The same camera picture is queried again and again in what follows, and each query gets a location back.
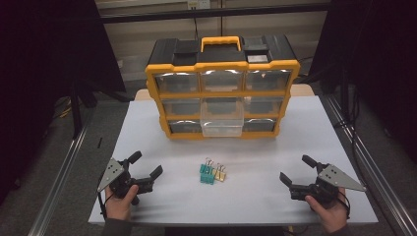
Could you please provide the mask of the beige wooden table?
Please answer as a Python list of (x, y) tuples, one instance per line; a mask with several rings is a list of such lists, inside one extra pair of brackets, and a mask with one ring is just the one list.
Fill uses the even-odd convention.
[[(313, 89), (309, 85), (293, 85), (290, 89), (292, 96), (314, 96)], [(135, 101), (151, 100), (149, 91), (146, 88), (140, 89), (135, 95)]]

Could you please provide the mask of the black metal stand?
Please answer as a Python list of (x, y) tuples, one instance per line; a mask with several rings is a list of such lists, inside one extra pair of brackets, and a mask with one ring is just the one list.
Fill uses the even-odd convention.
[(72, 81), (70, 99), (71, 99), (71, 110), (72, 110), (72, 117), (73, 117), (73, 124), (74, 124), (73, 139), (75, 140), (78, 137), (81, 130), (83, 129), (83, 121), (82, 121), (82, 116), (80, 113), (80, 104), (79, 104), (76, 81)]

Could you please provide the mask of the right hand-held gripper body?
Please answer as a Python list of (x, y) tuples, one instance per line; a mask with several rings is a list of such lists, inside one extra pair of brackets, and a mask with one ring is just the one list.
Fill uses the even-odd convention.
[(308, 186), (295, 185), (289, 181), (289, 192), (292, 200), (304, 201), (306, 196), (313, 197), (323, 207), (332, 207), (338, 200), (339, 189), (349, 189), (365, 192), (366, 187), (348, 176), (345, 172), (332, 164), (308, 162), (317, 170), (317, 179)]

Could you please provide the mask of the yellow black organizer box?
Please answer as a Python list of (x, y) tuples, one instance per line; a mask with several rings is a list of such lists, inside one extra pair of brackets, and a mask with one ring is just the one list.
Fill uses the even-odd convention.
[[(211, 36), (160, 39), (146, 66), (149, 95), (167, 138), (274, 138), (279, 134), (300, 63), (283, 34), (258, 37)], [(207, 97), (240, 97), (240, 137), (204, 137), (201, 102)]]

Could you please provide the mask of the person's right hand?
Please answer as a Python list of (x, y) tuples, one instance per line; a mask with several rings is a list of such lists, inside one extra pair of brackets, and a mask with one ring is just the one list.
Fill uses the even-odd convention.
[(311, 196), (306, 196), (305, 201), (319, 216), (321, 226), (326, 236), (328, 236), (329, 233), (340, 229), (344, 225), (347, 225), (347, 209), (344, 206), (345, 190), (343, 188), (339, 189), (338, 200), (332, 207), (324, 208)]

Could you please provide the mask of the black horizontal bar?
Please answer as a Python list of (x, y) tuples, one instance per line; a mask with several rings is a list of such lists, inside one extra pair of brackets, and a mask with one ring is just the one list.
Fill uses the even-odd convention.
[(117, 14), (103, 15), (99, 21), (103, 24), (120, 24), (134, 22), (184, 20), (212, 17), (234, 17), (249, 15), (286, 14), (328, 11), (331, 3), (296, 4), (283, 6), (245, 7), (245, 8), (220, 8), (207, 10), (184, 10), (145, 14)]

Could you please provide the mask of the black curtain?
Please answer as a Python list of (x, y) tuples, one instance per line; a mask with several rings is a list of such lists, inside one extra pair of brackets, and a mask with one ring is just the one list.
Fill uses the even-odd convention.
[(417, 0), (330, 0), (310, 74), (354, 84), (417, 163)]
[(95, 0), (0, 0), (0, 205), (32, 163), (55, 102), (125, 91)]

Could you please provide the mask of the white wall power outlet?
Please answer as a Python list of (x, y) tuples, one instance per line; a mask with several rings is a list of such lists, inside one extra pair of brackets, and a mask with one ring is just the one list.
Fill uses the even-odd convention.
[(203, 10), (210, 8), (209, 0), (188, 0), (187, 1), (189, 10)]

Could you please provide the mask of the metal floor rail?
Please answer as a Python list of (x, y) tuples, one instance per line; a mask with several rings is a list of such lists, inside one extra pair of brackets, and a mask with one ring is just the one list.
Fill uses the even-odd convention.
[(379, 194), (383, 198), (403, 235), (417, 236), (417, 224), (412, 219), (412, 215), (388, 183), (386, 177), (362, 142), (355, 128), (348, 124), (346, 119), (342, 116), (341, 107), (336, 98), (333, 95), (325, 96), (323, 101), (330, 108), (331, 114), (336, 118), (336, 121), (341, 124), (341, 130), (351, 143), (351, 151), (357, 168), (360, 169), (360, 165), (358, 164), (358, 161), (360, 161), (372, 179), (372, 183), (378, 189)]
[(85, 135), (88, 130), (88, 125), (82, 127), (80, 132), (72, 140), (69, 150), (64, 158), (64, 161), (59, 169), (59, 172), (53, 182), (53, 185), (44, 201), (40, 212), (35, 218), (28, 236), (44, 236), (49, 222), (54, 214), (55, 209), (59, 203), (64, 187), (68, 180), (69, 174), (73, 168), (74, 162), (78, 156), (80, 148), (83, 144)]

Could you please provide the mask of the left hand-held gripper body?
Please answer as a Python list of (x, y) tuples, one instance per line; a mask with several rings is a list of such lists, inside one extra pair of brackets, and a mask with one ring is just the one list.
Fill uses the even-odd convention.
[[(139, 187), (137, 195), (150, 193), (153, 190), (155, 171), (152, 171), (149, 177), (146, 178), (133, 178), (129, 172), (129, 166), (137, 160), (137, 157), (129, 157), (124, 160), (111, 158), (100, 178), (97, 191), (101, 193), (106, 187), (109, 187), (115, 197), (124, 199), (130, 188), (137, 185)], [(139, 198), (135, 196), (131, 204), (136, 206), (139, 201)]]

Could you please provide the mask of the person's left hand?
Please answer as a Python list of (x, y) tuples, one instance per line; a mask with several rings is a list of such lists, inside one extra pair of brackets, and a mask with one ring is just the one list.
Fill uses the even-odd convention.
[(129, 221), (131, 219), (131, 201), (137, 196), (139, 187), (133, 185), (123, 199), (113, 196), (109, 187), (105, 189), (107, 217), (118, 220)]

